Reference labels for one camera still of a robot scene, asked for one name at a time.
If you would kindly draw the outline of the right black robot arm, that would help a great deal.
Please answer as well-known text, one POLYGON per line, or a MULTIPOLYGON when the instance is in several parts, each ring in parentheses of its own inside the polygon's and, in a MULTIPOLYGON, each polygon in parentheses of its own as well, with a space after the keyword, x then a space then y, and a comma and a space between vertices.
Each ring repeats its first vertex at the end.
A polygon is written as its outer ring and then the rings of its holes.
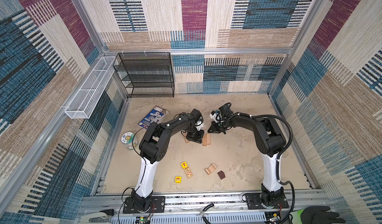
POLYGON ((221 106, 210 113, 213 119, 209 133, 226 133, 231 128, 241 127, 253 132, 256 147, 263 157, 264 179, 261 198, 269 206, 282 198, 284 188, 281 182, 280 161, 288 143, 277 123, 281 117, 275 115, 252 116, 241 112, 232 112, 231 103, 221 106))

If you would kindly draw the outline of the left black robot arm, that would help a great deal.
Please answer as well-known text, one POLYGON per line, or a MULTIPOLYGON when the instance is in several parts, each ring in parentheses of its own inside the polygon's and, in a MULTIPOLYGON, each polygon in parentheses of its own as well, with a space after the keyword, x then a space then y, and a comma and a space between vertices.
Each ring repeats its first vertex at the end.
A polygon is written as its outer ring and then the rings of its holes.
POLYGON ((193 109, 182 112, 166 123, 153 123, 148 127, 140 144, 141 169, 136 187, 131 192, 133 203, 141 209, 148 209, 153 194, 153 181, 159 162, 167 153, 171 137, 185 131, 186 139, 202 143, 204 120, 201 112, 193 109))

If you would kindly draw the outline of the black and green gloved hand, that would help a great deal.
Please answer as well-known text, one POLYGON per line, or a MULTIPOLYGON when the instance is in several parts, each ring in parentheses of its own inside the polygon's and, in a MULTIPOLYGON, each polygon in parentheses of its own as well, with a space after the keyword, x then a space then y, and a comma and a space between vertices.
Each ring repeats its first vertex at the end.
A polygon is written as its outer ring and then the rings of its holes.
POLYGON ((328 206, 311 206, 302 210, 291 212, 289 215, 291 224, 344 224, 346 221, 340 218, 336 212, 331 212, 328 206))

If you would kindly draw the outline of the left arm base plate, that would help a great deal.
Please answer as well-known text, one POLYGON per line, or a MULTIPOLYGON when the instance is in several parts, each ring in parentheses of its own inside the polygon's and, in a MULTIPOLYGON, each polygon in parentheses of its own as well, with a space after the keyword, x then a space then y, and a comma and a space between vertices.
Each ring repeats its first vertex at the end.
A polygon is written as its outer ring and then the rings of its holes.
POLYGON ((124 200, 123 214, 149 214, 149 213, 164 213, 165 196, 152 196, 148 199, 127 197, 124 200))

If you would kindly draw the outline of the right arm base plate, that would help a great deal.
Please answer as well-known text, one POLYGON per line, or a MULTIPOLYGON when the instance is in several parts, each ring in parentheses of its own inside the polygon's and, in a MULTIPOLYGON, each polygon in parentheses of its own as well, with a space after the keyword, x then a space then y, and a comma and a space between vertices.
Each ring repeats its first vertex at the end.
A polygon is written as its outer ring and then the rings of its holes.
POLYGON ((247 203, 249 210, 289 208, 289 203, 284 194, 274 197, 266 193, 245 193, 243 200, 247 203))

